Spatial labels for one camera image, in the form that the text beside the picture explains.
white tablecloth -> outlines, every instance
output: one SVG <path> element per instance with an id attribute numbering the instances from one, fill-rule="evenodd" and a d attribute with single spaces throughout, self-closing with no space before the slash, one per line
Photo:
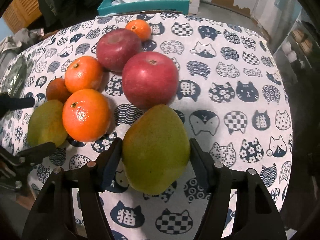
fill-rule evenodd
<path id="1" fill-rule="evenodd" d="M 28 64 L 34 64 L 23 95 L 34 97 L 35 107 L 44 103 L 47 85 L 64 77 L 70 62 L 82 55 L 95 57 L 102 35 L 136 18 L 147 20 L 152 28 L 152 40 L 144 43 L 144 50 L 164 53 L 179 69 L 179 89 L 170 107 L 179 114 L 189 137 L 196 138 L 202 150 L 231 169 L 256 169 L 281 209 L 292 160 L 288 97 L 266 41 L 251 30 L 172 13 L 87 21 L 61 30 L 22 53 Z M 33 189 L 41 189 L 57 166 L 75 169 L 95 160 L 115 137 L 123 138 L 141 116 L 123 94 L 121 80 L 117 74 L 105 73 L 101 86 L 114 113 L 108 134 L 93 143 L 68 138 L 31 172 Z M 28 147 L 28 121 L 33 110 L 18 110 L 10 120 L 3 120 L 0 142 L 13 154 Z M 78 190 L 73 192 L 76 222 L 83 224 Z M 128 185 L 122 163 L 114 182 L 100 196 L 117 240 L 191 240 L 210 197 L 199 187 L 190 164 L 167 191 L 148 196 Z M 233 190 L 223 236 L 231 233 L 235 207 Z"/>

orange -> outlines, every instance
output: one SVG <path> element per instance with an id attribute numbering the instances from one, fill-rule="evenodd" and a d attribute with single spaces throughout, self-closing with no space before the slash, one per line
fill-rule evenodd
<path id="1" fill-rule="evenodd" d="M 47 86 L 45 96 L 47 101 L 57 99 L 64 104 L 68 97 L 71 96 L 71 93 L 68 91 L 64 79 L 56 78 Z"/>
<path id="2" fill-rule="evenodd" d="M 67 133 L 79 142 L 93 142 L 102 137 L 110 125 L 108 99 L 93 89 L 73 93 L 62 111 Z"/>
<path id="3" fill-rule="evenodd" d="M 133 20 L 127 23 L 125 29 L 136 33 L 141 41 L 147 41 L 151 37 L 151 28 L 144 20 Z"/>
<path id="4" fill-rule="evenodd" d="M 82 56 L 70 64 L 64 79 L 71 93 L 85 88 L 97 90 L 101 84 L 102 74 L 102 67 L 95 58 Z"/>

apple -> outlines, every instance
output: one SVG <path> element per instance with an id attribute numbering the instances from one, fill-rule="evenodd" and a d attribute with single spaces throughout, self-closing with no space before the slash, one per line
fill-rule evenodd
<path id="1" fill-rule="evenodd" d="M 141 52 L 141 47 L 137 34 L 127 29 L 116 29 L 98 41 L 97 59 L 106 69 L 120 73 L 129 58 Z"/>
<path id="2" fill-rule="evenodd" d="M 178 70 L 172 59 L 153 51 L 130 58 L 122 72 L 123 92 L 140 109 L 169 103 L 177 92 L 178 82 Z"/>

tablecloth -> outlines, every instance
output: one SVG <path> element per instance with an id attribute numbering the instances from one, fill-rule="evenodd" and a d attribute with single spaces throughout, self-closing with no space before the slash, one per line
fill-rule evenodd
<path id="1" fill-rule="evenodd" d="M 257 170 L 280 210 L 291 171 L 290 108 L 266 41 L 252 30 L 169 12 L 96 18 L 63 29 L 22 53 L 32 67 L 23 95 L 34 97 L 35 107 L 44 103 L 51 80 L 64 77 L 74 59 L 95 57 L 102 35 L 136 18 L 146 20 L 152 29 L 152 40 L 143 44 L 143 50 L 167 55 L 179 70 L 177 96 L 170 107 L 184 123 L 188 136 L 231 169 Z M 121 81 L 120 75 L 106 73 L 101 87 L 114 116 L 108 133 L 92 143 L 68 138 L 31 172 L 29 183 L 35 191 L 42 188 L 55 167 L 76 169 L 95 160 L 116 137 L 123 138 L 142 115 L 126 99 Z M 33 110 L 17 110 L 3 121 L 0 142 L 13 154 L 28 147 Z M 83 224 L 77 192 L 73 190 L 75 219 Z M 185 173 L 157 196 L 133 190 L 120 163 L 112 184 L 100 197 L 117 240 L 164 240 L 193 239 L 210 195 L 203 192 L 190 163 Z M 231 233 L 235 208 L 233 190 L 223 236 Z"/>

silver rivet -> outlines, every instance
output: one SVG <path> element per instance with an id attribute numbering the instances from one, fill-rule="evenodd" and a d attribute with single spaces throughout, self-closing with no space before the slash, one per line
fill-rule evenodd
<path id="1" fill-rule="evenodd" d="M 56 167 L 56 168 L 54 168 L 53 173 L 54 174 L 58 174 L 60 171 L 61 171 L 61 168 L 60 167 Z"/>
<path id="2" fill-rule="evenodd" d="M 216 163 L 214 163 L 214 166 L 215 166 L 216 168 L 218 168 L 218 169 L 221 169 L 221 168 L 223 167 L 223 164 L 220 163 L 220 162 L 216 162 Z"/>
<path id="3" fill-rule="evenodd" d="M 15 183 L 16 188 L 21 188 L 22 187 L 22 182 L 20 180 L 17 180 Z"/>
<path id="4" fill-rule="evenodd" d="M 25 161 L 26 161 L 26 158 L 25 158 L 25 157 L 21 156 L 21 157 L 19 158 L 19 162 L 20 162 L 20 163 L 24 163 Z"/>
<path id="5" fill-rule="evenodd" d="M 96 165 L 96 162 L 95 161 L 89 161 L 88 163 L 87 163 L 87 166 L 89 167 L 89 168 L 92 168 L 92 167 L 94 167 Z"/>
<path id="6" fill-rule="evenodd" d="M 249 172 L 251 175 L 254 175 L 254 174 L 257 173 L 254 169 L 248 169 L 248 172 Z"/>

